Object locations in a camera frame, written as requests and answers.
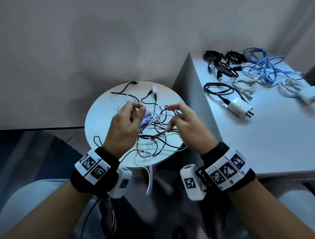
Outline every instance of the person's left hand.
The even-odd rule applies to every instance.
[[[103,147],[117,159],[120,159],[135,145],[145,114],[146,108],[142,104],[128,101],[112,118]]]

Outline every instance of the person's right arm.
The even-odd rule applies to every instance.
[[[182,112],[171,119],[167,130],[170,131],[173,126],[177,126],[184,144],[199,155],[209,152],[219,143],[187,105],[173,104],[167,109]],[[228,196],[235,210],[240,214],[248,233],[254,239],[315,238],[315,232],[276,199],[257,179],[237,191],[228,193]]]

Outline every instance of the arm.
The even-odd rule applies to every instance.
[[[146,109],[142,104],[127,102],[113,117],[103,147],[119,159],[136,143],[145,113]],[[3,238],[67,238],[92,196],[91,193],[79,192],[67,181],[11,228]]]
[[[172,118],[167,130],[177,126],[178,133],[187,147],[204,155],[219,143],[188,106],[179,103],[169,105],[167,109],[182,112]],[[315,233],[272,196],[257,179],[237,191],[228,193],[228,196],[252,238],[315,238]]]

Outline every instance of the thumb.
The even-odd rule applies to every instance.
[[[178,128],[178,127],[181,127],[182,125],[184,125],[186,123],[186,121],[184,121],[183,118],[184,118],[184,114],[177,114],[177,115],[173,116],[173,118],[167,124],[166,131],[170,132],[174,126],[177,126],[177,128]]]
[[[144,118],[144,115],[146,114],[146,108],[145,107],[140,107],[137,112],[134,112],[132,115],[132,123],[131,126],[135,128],[140,129],[141,122]]]

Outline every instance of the tabletop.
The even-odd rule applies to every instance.
[[[218,82],[216,70],[209,74],[202,52],[191,52],[190,56],[200,92],[207,82]],[[292,71],[285,62],[277,67]],[[223,75],[221,82],[230,84],[233,78]],[[309,86],[303,79],[299,82]],[[238,118],[217,96],[204,94],[202,97],[206,97],[209,105],[200,107],[211,110],[223,141],[235,146],[257,174],[315,172],[315,104],[306,105],[298,98],[285,97],[278,86],[266,88],[258,84],[252,96],[249,102],[255,114],[252,118]],[[233,100],[238,95],[225,97]]]
[[[102,143],[105,141],[112,117],[115,114],[117,114],[118,106],[120,105],[119,106],[119,109],[120,109],[127,101],[136,101],[136,99],[134,99],[131,96],[127,96],[127,98],[124,100],[124,98],[126,97],[125,95],[117,95],[117,94],[110,93],[110,92],[120,92],[125,88],[126,85],[127,83],[121,84],[106,91],[93,103],[90,110],[88,111],[88,114],[85,119],[84,128],[85,128],[86,139],[92,149],[96,149],[98,147],[93,141],[94,136],[99,136]],[[123,93],[131,94],[140,100],[148,94],[148,92],[152,89],[152,85],[156,85],[157,90],[158,90],[158,95],[157,95],[158,105],[170,105],[173,103],[184,102],[182,98],[170,88],[163,86],[161,84],[148,82],[148,81],[139,81],[138,84],[136,85],[131,84],[126,88],[126,90]],[[155,102],[152,95],[149,95],[143,101],[146,103]],[[143,105],[147,108],[147,110],[152,110],[154,108],[154,105],[150,105],[150,104],[143,104]],[[159,108],[156,110],[158,114],[160,113],[160,111],[161,110]],[[172,115],[174,114],[170,114],[170,116],[167,116],[165,123],[168,123],[170,121]],[[148,134],[148,135],[155,135],[157,132],[153,126],[148,126],[147,128],[144,129],[143,133]],[[177,133],[174,133],[174,132],[166,133],[166,137],[167,137],[167,143],[170,145],[180,147],[183,143],[183,141],[181,140],[181,138],[179,137]],[[139,144],[144,149],[147,148],[149,142],[150,142],[150,146],[152,146],[153,148],[156,148],[156,144],[153,141],[139,139]],[[159,140],[156,140],[156,142],[158,143],[159,148],[161,148],[164,144],[163,142]],[[164,149],[176,150],[175,148],[172,148],[168,145],[165,145]],[[154,151],[155,150],[148,150],[149,153],[154,153]],[[125,167],[133,167],[133,168],[137,168],[140,166],[155,165],[168,159],[174,153],[175,152],[162,151],[160,154],[158,154],[155,157],[147,157],[146,159],[144,159],[138,155],[137,151],[133,151],[129,155],[127,155],[127,157],[122,161],[121,164]]]

